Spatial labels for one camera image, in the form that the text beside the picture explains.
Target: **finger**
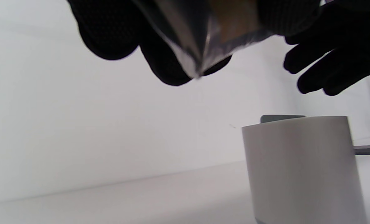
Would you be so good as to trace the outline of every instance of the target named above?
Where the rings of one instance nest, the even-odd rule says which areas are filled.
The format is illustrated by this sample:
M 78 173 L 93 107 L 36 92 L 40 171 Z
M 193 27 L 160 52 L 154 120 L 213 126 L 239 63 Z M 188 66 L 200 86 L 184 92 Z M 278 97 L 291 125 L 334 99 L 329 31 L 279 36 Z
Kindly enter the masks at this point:
M 331 76 L 323 90 L 326 95 L 335 96 L 369 75 L 369 63 L 350 63 L 349 66 Z
M 295 46 L 286 54 L 283 67 L 292 74 L 299 73 L 338 45 L 338 38 L 328 39 L 323 36 L 320 35 Z
M 303 94 L 322 89 L 326 81 L 346 63 L 343 49 L 335 49 L 309 68 L 297 81 Z
M 208 70 L 206 70 L 203 75 L 204 76 L 211 75 L 211 74 L 219 71 L 220 69 L 222 69 L 223 67 L 225 67 L 226 65 L 228 65 L 228 63 L 231 60 L 231 58 L 232 58 L 232 55 L 229 56 L 229 57 L 227 57 L 227 58 L 225 58 L 224 60 L 218 62 L 217 64 L 213 65 L 211 68 L 209 68 Z
M 319 19 L 306 31 L 286 37 L 287 44 L 300 44 L 316 35 L 319 35 L 336 27 L 341 27 L 347 21 L 353 19 L 352 12 L 338 6 L 334 2 L 322 6 Z
M 180 86 L 191 81 L 174 52 L 152 27 L 149 26 L 144 30 L 140 47 L 152 72 L 162 82 L 171 86 Z

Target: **black glove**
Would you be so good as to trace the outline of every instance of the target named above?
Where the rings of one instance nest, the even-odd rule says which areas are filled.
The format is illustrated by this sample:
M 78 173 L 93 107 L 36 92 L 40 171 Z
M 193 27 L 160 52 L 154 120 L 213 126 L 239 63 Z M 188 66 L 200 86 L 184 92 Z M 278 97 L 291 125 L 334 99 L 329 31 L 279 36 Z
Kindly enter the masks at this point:
M 153 73 L 173 86 L 191 80 L 183 71 L 174 52 L 151 28 L 131 0 L 68 0 L 85 45 L 97 56 L 118 60 L 138 46 Z M 228 64 L 227 57 L 204 72 L 212 74 Z
M 370 12 L 353 12 L 326 4 L 320 18 L 306 31 L 286 37 L 299 44 L 286 55 L 284 67 L 296 74 L 331 51 L 298 81 L 302 93 L 321 88 L 334 96 L 370 75 Z

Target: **white wall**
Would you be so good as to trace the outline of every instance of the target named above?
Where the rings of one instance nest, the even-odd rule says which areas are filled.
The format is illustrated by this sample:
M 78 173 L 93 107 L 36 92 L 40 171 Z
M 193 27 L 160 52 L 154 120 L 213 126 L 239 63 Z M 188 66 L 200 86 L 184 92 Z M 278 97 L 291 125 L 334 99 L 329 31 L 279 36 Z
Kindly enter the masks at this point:
M 65 1 L 0 1 L 0 201 L 242 160 L 240 127 L 296 113 L 281 45 L 174 88 L 91 54 Z

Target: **white cup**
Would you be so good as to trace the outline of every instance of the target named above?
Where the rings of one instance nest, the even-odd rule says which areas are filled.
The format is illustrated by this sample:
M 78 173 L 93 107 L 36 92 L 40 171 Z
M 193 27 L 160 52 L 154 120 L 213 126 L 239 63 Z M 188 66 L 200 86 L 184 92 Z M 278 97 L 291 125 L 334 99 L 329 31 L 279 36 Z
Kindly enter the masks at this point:
M 367 224 L 346 117 L 243 127 L 259 224 Z

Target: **plastic bag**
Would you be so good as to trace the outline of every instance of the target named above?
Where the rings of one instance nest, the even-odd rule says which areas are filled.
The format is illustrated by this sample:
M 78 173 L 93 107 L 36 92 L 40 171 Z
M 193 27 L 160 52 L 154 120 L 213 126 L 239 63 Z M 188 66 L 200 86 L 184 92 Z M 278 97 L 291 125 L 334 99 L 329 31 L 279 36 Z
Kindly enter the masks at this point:
M 191 78 L 272 35 L 259 24 L 257 0 L 133 1 Z

